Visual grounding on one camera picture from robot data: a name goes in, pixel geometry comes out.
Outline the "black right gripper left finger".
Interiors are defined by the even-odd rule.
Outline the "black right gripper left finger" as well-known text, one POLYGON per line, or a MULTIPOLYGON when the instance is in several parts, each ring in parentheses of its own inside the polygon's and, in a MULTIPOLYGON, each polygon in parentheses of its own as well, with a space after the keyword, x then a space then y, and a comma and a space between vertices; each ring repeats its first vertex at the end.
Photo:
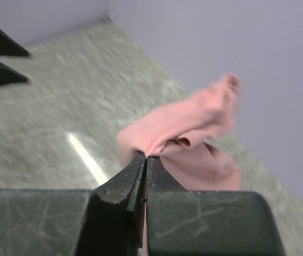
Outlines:
POLYGON ((76 255, 137 255, 143 245, 145 156, 94 189, 89 198, 76 255))

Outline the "pink t shirt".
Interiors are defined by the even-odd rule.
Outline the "pink t shirt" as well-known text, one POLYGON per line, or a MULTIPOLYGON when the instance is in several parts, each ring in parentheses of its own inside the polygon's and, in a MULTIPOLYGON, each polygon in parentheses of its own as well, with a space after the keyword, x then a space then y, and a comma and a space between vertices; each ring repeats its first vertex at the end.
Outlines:
POLYGON ((146 157, 160 157, 187 190, 239 190, 237 164, 205 140, 231 132, 240 88, 240 79, 228 73, 209 88, 129 124, 117 136, 122 167, 141 151, 146 157))

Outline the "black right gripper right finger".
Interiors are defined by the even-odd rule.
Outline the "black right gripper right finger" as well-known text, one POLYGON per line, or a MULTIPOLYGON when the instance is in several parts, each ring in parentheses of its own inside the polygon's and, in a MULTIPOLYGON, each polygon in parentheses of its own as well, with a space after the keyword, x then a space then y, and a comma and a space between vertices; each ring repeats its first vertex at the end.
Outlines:
POLYGON ((188 191, 148 158, 149 255, 285 255, 271 208, 252 191, 188 191))

